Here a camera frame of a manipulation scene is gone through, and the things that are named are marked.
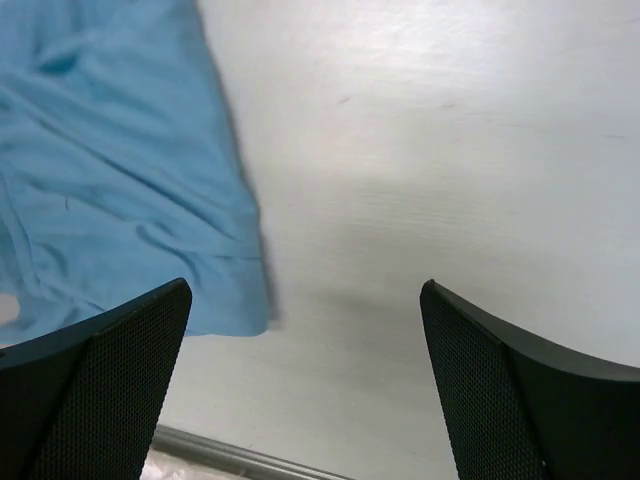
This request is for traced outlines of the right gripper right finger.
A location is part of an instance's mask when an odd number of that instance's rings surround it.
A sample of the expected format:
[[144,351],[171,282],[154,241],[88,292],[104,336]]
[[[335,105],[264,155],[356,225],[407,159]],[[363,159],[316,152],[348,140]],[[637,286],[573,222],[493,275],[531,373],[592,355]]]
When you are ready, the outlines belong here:
[[433,280],[420,308],[459,478],[638,478],[638,368],[546,340]]

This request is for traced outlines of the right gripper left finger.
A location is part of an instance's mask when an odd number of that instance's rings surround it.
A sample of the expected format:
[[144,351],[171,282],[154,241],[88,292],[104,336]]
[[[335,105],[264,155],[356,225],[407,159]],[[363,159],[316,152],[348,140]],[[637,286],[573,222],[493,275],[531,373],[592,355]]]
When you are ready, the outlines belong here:
[[177,278],[2,349],[2,478],[139,478],[191,304]]

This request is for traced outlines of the light blue shorts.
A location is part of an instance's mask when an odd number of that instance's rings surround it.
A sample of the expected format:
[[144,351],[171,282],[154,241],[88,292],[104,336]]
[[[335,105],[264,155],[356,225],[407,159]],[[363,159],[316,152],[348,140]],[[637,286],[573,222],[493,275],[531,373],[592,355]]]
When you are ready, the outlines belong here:
[[3,343],[177,277],[190,335],[260,335],[262,254],[196,2],[2,3]]

